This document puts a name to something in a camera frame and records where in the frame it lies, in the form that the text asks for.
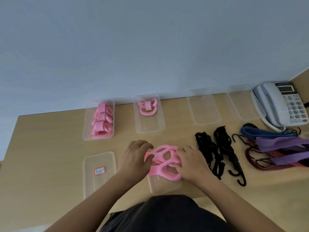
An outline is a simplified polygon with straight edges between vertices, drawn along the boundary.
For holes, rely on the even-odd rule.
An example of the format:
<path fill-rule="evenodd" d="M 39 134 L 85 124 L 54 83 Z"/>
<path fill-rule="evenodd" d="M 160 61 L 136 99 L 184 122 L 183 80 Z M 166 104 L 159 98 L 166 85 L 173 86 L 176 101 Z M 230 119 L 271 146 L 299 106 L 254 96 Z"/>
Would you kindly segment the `person's right hand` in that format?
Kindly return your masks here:
<path fill-rule="evenodd" d="M 217 178 L 210 171 L 210 168 L 209 168 L 203 154 L 199 150 L 198 146 L 197 145 L 195 145 L 195 146 L 197 147 L 197 151 L 196 151 L 197 166 L 195 167 L 193 172 L 190 173 L 190 174 L 189 173 L 187 173 L 187 174 L 180 174 L 179 173 L 179 174 L 183 179 L 187 180 L 188 182 L 190 182 L 194 186 L 201 189 L 204 184 L 207 184 L 207 183 L 211 182 L 212 180 L 216 180 Z"/>

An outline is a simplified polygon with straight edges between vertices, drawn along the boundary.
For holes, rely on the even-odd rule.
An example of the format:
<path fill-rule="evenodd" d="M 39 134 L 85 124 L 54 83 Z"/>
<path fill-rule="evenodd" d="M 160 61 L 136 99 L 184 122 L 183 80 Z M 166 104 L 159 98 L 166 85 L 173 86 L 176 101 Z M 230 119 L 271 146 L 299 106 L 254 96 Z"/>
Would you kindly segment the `person's left hand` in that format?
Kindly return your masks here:
<path fill-rule="evenodd" d="M 119 168 L 119 171 L 124 174 L 129 182 L 137 184 L 149 173 L 154 155 L 150 154 L 145 157 L 146 154 L 132 153 L 133 142 L 131 141 L 128 145 L 123 156 L 122 167 Z"/>

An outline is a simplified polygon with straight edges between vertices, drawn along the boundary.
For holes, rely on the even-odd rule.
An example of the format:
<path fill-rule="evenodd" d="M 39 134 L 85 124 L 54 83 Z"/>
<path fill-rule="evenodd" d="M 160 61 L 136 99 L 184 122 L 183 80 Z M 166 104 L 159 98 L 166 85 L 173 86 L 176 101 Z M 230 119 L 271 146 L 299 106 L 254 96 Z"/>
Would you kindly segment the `person's right forearm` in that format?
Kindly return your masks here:
<path fill-rule="evenodd" d="M 217 178 L 194 185 L 210 198 L 237 232 L 285 232 Z"/>

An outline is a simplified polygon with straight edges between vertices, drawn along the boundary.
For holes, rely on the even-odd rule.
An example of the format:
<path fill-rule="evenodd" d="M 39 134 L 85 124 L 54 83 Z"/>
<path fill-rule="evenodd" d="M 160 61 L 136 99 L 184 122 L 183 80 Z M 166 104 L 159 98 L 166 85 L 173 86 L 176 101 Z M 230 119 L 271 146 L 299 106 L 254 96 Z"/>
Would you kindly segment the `person's left forearm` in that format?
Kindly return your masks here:
<path fill-rule="evenodd" d="M 113 205 L 132 187 L 122 174 L 115 174 L 45 232 L 96 232 Z"/>

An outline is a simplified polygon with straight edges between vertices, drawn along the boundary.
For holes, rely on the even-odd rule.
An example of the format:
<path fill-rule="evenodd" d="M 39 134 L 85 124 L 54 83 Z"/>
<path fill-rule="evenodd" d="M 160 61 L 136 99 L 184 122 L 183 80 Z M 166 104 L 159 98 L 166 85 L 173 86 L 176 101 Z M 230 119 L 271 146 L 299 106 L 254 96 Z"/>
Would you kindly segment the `clear plastic container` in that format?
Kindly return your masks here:
<path fill-rule="evenodd" d="M 94 126 L 91 125 L 91 123 L 95 120 L 95 111 L 97 110 L 98 105 L 103 103 L 111 107 L 112 111 L 114 112 L 115 101 L 112 98 L 90 100 L 87 103 L 85 111 L 84 127 L 83 127 L 83 139 L 86 141 L 107 139 L 114 135 L 115 128 L 113 128 L 112 134 L 109 137 L 99 137 L 99 138 L 93 137 L 94 135 L 92 134 L 92 130 Z"/>
<path fill-rule="evenodd" d="M 163 131 L 165 120 L 159 94 L 137 95 L 133 102 L 137 133 Z"/>
<path fill-rule="evenodd" d="M 148 176 L 152 195 L 165 195 L 182 187 L 182 181 L 171 181 L 160 175 Z"/>
<path fill-rule="evenodd" d="M 215 94 L 218 94 L 218 90 L 212 87 L 187 90 L 187 103 L 195 125 L 206 126 L 222 122 Z"/>
<path fill-rule="evenodd" d="M 266 117 L 264 109 L 249 84 L 232 85 L 227 90 L 227 104 L 232 113 L 245 123 Z"/>

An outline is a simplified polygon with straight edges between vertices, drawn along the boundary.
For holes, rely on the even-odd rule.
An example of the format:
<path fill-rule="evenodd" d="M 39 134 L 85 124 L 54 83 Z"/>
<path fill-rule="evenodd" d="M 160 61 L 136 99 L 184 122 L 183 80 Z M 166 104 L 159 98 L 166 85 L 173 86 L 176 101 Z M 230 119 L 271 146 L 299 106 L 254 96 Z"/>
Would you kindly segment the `clear lid with red label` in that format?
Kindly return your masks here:
<path fill-rule="evenodd" d="M 116 172 L 114 152 L 107 151 L 86 157 L 83 161 L 84 199 L 102 187 Z"/>

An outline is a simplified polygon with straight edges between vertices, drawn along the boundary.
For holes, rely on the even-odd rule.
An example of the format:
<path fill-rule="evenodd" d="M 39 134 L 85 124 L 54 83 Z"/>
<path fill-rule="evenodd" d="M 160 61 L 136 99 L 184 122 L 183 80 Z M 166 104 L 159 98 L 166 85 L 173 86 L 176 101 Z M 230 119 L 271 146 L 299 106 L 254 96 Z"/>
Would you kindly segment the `person's dark clothing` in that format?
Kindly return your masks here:
<path fill-rule="evenodd" d="M 235 232 L 186 195 L 153 196 L 110 215 L 99 232 Z"/>

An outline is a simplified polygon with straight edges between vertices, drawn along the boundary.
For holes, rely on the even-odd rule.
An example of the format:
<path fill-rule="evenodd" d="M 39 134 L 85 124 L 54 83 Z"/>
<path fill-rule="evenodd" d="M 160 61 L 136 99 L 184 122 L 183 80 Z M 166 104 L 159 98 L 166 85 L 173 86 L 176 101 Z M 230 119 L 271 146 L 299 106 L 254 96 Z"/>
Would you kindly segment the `grey desk telephone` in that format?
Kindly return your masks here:
<path fill-rule="evenodd" d="M 250 95 L 263 123 L 277 133 L 309 124 L 305 105 L 291 82 L 265 82 Z"/>

